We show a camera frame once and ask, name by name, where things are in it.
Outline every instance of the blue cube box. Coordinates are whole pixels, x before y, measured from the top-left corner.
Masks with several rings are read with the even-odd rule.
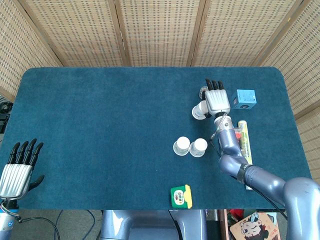
[[[233,109],[252,109],[256,103],[255,90],[237,89],[232,95]]]

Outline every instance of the black cable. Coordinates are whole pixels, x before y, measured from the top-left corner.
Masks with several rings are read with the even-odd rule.
[[[10,101],[5,101],[0,103],[0,113],[7,114],[12,110],[13,103]]]
[[[58,215],[58,217],[57,217],[56,220],[55,220],[55,225],[56,225],[56,226],[58,226],[58,220],[59,220],[59,218],[60,218],[60,216],[61,216],[61,214],[62,214],[63,211],[64,211],[64,210],[61,210],[61,211],[59,212],[59,215]],[[53,238],[54,238],[54,240],[56,240],[56,231],[54,231]]]
[[[95,240],[99,240],[100,234],[101,234],[101,229],[100,229],[100,231],[99,231],[99,233],[98,233],[98,236],[96,236],[96,239],[95,239]]]
[[[265,200],[267,200],[272,206],[274,206],[278,211],[279,213],[285,218],[285,220],[288,220],[288,217],[287,215],[285,215],[281,210],[280,208],[270,199],[268,198],[266,195],[264,195],[262,192],[260,192],[259,190],[255,189],[254,187],[252,186],[249,186],[250,188],[252,188],[256,193],[260,194],[262,197],[265,198]]]
[[[219,157],[221,157],[220,152],[218,151],[218,149],[216,148],[216,146],[214,145],[214,143],[212,142],[212,140],[209,139],[208,142],[212,145],[212,147],[214,148],[214,150],[216,151],[216,153],[219,155]]]
[[[178,222],[174,219],[174,217],[172,216],[170,210],[168,210],[168,212],[169,212],[170,217],[172,218],[172,221],[173,221],[173,223],[175,225],[175,228],[176,228],[176,230],[178,232],[179,240],[184,240],[184,238],[182,237],[181,229],[180,229],[180,226],[179,226]]]
[[[91,232],[91,230],[94,228],[94,226],[95,226],[95,224],[96,224],[96,218],[95,218],[95,216],[92,214],[92,212],[90,212],[89,210],[86,210],[91,216],[92,216],[92,218],[93,218],[93,224],[92,224],[92,226],[90,227],[90,229],[89,229],[89,231],[85,234],[85,236],[82,238],[82,240],[85,240],[87,237],[88,237],[88,235],[90,234],[90,232]]]
[[[50,221],[48,218],[41,217],[41,216],[28,217],[28,218],[21,219],[21,220],[19,220],[18,222],[19,222],[20,224],[22,224],[22,223],[26,223],[26,222],[29,222],[29,221],[31,221],[31,220],[37,220],[37,219],[44,220],[44,221],[50,223],[50,224],[54,227],[54,229],[55,229],[55,231],[56,231],[56,236],[57,236],[58,240],[60,240],[60,234],[59,234],[59,231],[58,231],[57,226],[56,226],[52,221]]]

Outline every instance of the white paper cup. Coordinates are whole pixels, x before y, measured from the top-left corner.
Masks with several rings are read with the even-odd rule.
[[[205,114],[208,112],[206,100],[201,101],[197,106],[192,109],[192,116],[197,120],[206,118]]]
[[[202,100],[202,92],[203,91],[209,91],[208,90],[208,87],[207,86],[203,86],[200,88],[200,91],[199,91],[199,98]]]
[[[195,158],[200,158],[205,154],[207,147],[207,141],[203,138],[198,138],[193,143],[191,143],[189,151],[190,154]]]
[[[189,146],[190,140],[185,136],[181,136],[173,144],[173,151],[179,156],[184,156],[189,152]]]

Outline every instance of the table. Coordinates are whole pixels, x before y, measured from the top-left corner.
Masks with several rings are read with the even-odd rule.
[[[170,209],[170,188],[189,184],[194,209],[272,206],[224,175],[208,147],[201,158],[177,156],[180,136],[208,139],[213,118],[196,120],[205,78],[229,98],[255,90],[251,110],[230,116],[248,124],[253,163],[283,179],[310,177],[280,71],[273,67],[42,67],[22,78],[0,151],[44,142],[32,178],[43,183],[19,201],[31,209]]]

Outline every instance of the black fingertip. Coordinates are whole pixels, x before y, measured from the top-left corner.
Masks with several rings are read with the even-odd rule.
[[[218,81],[218,84],[219,84],[219,89],[220,89],[220,90],[225,89],[222,81]]]
[[[206,100],[206,91],[202,92],[202,101]]]
[[[24,159],[24,155],[25,155],[25,151],[26,151],[26,148],[28,146],[29,142],[28,141],[25,141],[20,149],[19,149],[19,152],[18,154],[16,155],[16,160],[15,160],[15,163],[16,164],[21,164],[22,163],[22,160]]]
[[[219,89],[218,88],[218,84],[217,84],[217,82],[215,80],[212,80],[212,85],[213,85],[213,89],[214,90],[218,90]]]
[[[40,175],[34,182],[30,183],[28,191],[38,187],[44,180],[45,175]]]
[[[29,163],[29,161],[31,159],[31,155],[32,155],[32,150],[34,149],[34,145],[35,145],[36,141],[37,141],[37,139],[35,138],[30,142],[28,148],[26,149],[22,164]]]
[[[212,87],[211,81],[208,78],[206,78],[205,81],[206,81],[206,85],[208,87],[208,90],[209,91],[213,90],[214,88]]]
[[[15,161],[16,161],[16,158],[17,158],[17,151],[18,151],[18,148],[20,146],[20,142],[17,142],[12,150],[11,150],[11,153],[10,153],[10,156],[9,156],[9,159],[8,159],[8,164],[14,164]]]
[[[36,165],[37,160],[38,160],[38,154],[39,154],[41,148],[43,147],[43,145],[44,145],[44,143],[43,143],[43,142],[40,142],[40,143],[38,144],[38,146],[36,146],[36,148],[35,148],[35,150],[34,150],[34,152],[33,152],[33,154],[32,154],[32,157],[31,157],[31,159],[30,159],[29,165],[31,165],[31,166],[33,166],[33,167]]]
[[[39,154],[39,152],[40,152],[41,148],[43,147],[43,145],[44,145],[44,143],[43,143],[43,142],[40,142],[40,143],[38,144],[38,146],[36,146],[33,154]]]

